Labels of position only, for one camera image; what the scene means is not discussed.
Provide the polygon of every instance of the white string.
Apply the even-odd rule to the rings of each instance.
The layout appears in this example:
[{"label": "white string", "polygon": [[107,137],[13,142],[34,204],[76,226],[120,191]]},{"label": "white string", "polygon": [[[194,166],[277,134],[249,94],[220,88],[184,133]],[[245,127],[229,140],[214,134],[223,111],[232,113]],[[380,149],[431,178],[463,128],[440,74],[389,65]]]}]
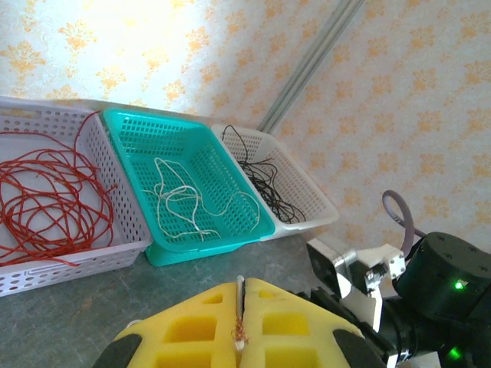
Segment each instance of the white string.
[{"label": "white string", "polygon": [[[157,172],[159,173],[159,176],[160,176],[160,182],[158,182],[157,184],[155,184],[155,186],[153,186],[153,191],[151,191],[151,190],[143,190],[143,192],[150,193],[150,194],[153,194],[153,195],[155,195],[155,196],[158,197],[158,202],[157,202],[157,223],[159,224],[160,231],[162,231],[166,236],[169,236],[170,238],[174,238],[175,239],[175,238],[179,238],[180,236],[183,236],[183,235],[199,234],[199,236],[201,237],[201,241],[202,242],[204,242],[203,235],[216,234],[216,235],[218,235],[221,238],[221,235],[217,231],[215,231],[215,230],[212,230],[212,229],[204,229],[204,230],[202,230],[201,228],[199,228],[198,224],[196,223],[196,211],[198,210],[199,203],[201,202],[202,209],[206,213],[208,213],[209,215],[211,215],[211,216],[222,216],[222,215],[224,215],[229,210],[230,203],[238,195],[248,196],[250,199],[252,199],[252,201],[254,201],[255,205],[257,206],[257,214],[258,214],[257,215],[257,222],[254,224],[254,226],[251,228],[251,230],[249,232],[252,232],[256,228],[256,226],[259,224],[261,212],[259,210],[259,204],[258,204],[258,202],[255,200],[255,198],[252,195],[250,195],[248,193],[245,193],[245,192],[236,192],[236,193],[234,193],[229,198],[229,201],[227,202],[227,205],[223,209],[223,211],[221,211],[219,213],[213,213],[213,212],[209,211],[205,207],[205,204],[203,202],[203,194],[197,188],[196,183],[194,182],[194,180],[191,177],[191,175],[184,168],[184,166],[182,166],[178,162],[170,161],[170,160],[164,160],[164,159],[161,159],[159,157],[156,157],[154,159],[154,163],[155,163],[155,167],[157,168]],[[162,174],[162,170],[160,168],[160,164],[163,164],[164,166],[166,166],[167,169],[169,169],[177,178],[179,178],[179,180],[181,181],[182,185],[181,186],[178,186],[178,187],[176,187],[176,188],[174,188],[172,190],[170,190],[169,192],[165,192],[165,179],[163,178],[163,174]],[[181,169],[183,169],[186,172],[188,178],[191,179],[191,182],[193,182],[193,185],[194,186],[187,185],[186,182],[184,182],[183,178],[177,173],[176,170],[174,170],[170,166],[170,164],[179,165],[181,167]],[[163,228],[162,223],[160,221],[160,206],[161,206],[161,203],[162,203],[162,201],[164,199],[165,199],[165,206],[166,206],[167,211],[170,212],[170,213],[172,213],[176,217],[178,217],[178,218],[180,218],[180,219],[182,219],[182,220],[184,220],[186,222],[191,223],[194,226],[194,228],[196,229],[195,232],[182,232],[182,233],[180,233],[178,235],[172,235],[169,232],[167,232],[165,230],[165,228]],[[182,216],[180,213],[177,213],[177,212],[173,211],[169,207],[169,202],[180,202],[180,201],[183,201],[184,199],[195,199],[195,203],[194,203],[194,207],[193,207],[193,213],[191,215],[191,218],[187,218],[185,216]]]}]

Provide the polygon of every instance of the gray table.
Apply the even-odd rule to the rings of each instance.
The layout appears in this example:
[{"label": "gray table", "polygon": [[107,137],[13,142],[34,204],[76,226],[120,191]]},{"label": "gray table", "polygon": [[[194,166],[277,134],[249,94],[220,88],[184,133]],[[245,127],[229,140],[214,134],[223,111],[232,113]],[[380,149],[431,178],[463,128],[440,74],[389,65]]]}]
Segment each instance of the gray table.
[{"label": "gray table", "polygon": [[0,298],[0,367],[91,367],[131,320],[237,274],[295,292],[318,285],[300,237],[161,268],[140,255],[129,268]]}]

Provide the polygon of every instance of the plastic basket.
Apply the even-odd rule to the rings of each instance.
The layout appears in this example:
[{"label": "plastic basket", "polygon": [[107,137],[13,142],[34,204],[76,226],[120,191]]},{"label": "plastic basket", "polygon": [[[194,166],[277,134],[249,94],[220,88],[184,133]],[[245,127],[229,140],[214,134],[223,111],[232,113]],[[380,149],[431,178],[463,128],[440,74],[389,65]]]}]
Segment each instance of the plastic basket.
[{"label": "plastic basket", "polygon": [[[147,257],[153,265],[168,265],[232,251],[275,231],[255,192],[207,126],[175,117],[123,110],[106,110],[104,119],[152,232],[155,242],[147,249]],[[201,205],[196,211],[196,224],[218,232],[218,235],[213,233],[201,238],[195,233],[173,238],[160,229],[158,197],[144,192],[152,191],[157,183],[161,183],[154,162],[156,157],[175,163],[172,164],[173,169],[185,179],[186,184],[203,194],[203,204],[208,211],[221,212],[233,197],[228,211],[221,216],[211,216]],[[163,177],[166,192],[182,185],[165,168]],[[236,195],[237,192],[248,193],[254,199]],[[194,199],[174,202],[172,210],[189,218],[194,205]],[[196,231],[194,224],[167,210],[161,209],[160,215],[161,226],[172,236]]]},{"label": "plastic basket", "polygon": [[[223,135],[225,128],[225,125],[213,125],[212,131],[227,148],[229,154],[235,159],[236,165],[240,167],[237,161],[246,159],[244,146],[233,130],[228,129],[225,135]],[[306,219],[305,222],[292,224],[282,222],[262,202],[276,227],[275,233],[263,240],[306,232],[309,229],[330,224],[339,218],[338,211],[331,201],[329,201],[303,168],[296,163],[293,157],[273,136],[245,128],[236,127],[236,130],[247,147],[249,162],[272,159],[271,162],[278,168],[278,175],[275,178],[275,188],[283,200],[300,209]],[[242,170],[241,173],[247,178],[247,175]]]},{"label": "plastic basket", "polygon": [[[46,133],[62,142],[73,144],[76,132],[90,112],[0,97],[0,131]],[[37,148],[50,147],[58,148],[56,143],[43,137],[0,136],[0,162]],[[150,231],[138,201],[97,116],[90,118],[84,125],[77,150],[100,169],[97,178],[105,189],[117,184],[117,188],[109,195],[114,206],[112,245],[59,257],[79,264],[77,267],[57,261],[30,261],[0,267],[0,297],[130,266],[139,253],[151,244]],[[81,200],[89,203],[96,199],[88,194],[84,197],[82,192]],[[0,225],[0,244],[15,245],[12,242],[5,226]]]}]

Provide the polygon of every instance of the floral wallpaper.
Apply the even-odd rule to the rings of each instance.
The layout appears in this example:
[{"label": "floral wallpaper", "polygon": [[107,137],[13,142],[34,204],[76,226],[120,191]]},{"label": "floral wallpaper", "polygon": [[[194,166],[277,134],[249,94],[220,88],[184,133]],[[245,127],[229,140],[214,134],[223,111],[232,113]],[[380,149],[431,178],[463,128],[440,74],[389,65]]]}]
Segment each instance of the floral wallpaper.
[{"label": "floral wallpaper", "polygon": [[367,0],[274,131],[337,205],[327,230],[402,244],[394,189],[423,231],[491,252],[490,32],[482,0]]},{"label": "floral wallpaper", "polygon": [[256,127],[340,0],[0,0],[0,95]]}]

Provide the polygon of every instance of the red cable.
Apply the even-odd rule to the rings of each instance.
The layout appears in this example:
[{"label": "red cable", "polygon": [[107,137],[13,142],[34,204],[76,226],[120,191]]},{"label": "red cable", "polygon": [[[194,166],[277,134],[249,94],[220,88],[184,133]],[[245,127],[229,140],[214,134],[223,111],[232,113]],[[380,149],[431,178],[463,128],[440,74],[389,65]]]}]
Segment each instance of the red cable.
[{"label": "red cable", "polygon": [[[0,266],[45,260],[78,266],[57,257],[90,250],[108,232],[109,240],[105,247],[112,243],[114,210],[108,193],[115,186],[104,190],[97,181],[98,168],[76,150],[85,123],[96,113],[98,111],[84,119],[73,146],[43,133],[0,132],[0,135],[43,136],[60,146],[60,149],[36,149],[0,163],[0,225],[8,229],[17,243],[15,247],[0,245],[0,250],[5,251],[0,255]],[[24,186],[21,178],[26,174],[47,182],[51,190]],[[5,198],[6,186],[17,189],[20,194]],[[83,190],[95,192],[101,201],[97,208],[82,201]],[[36,226],[36,216],[39,215],[49,219],[50,225],[44,228]],[[46,232],[53,230],[60,231],[61,236],[49,238]],[[13,258],[1,261],[12,255]]]}]

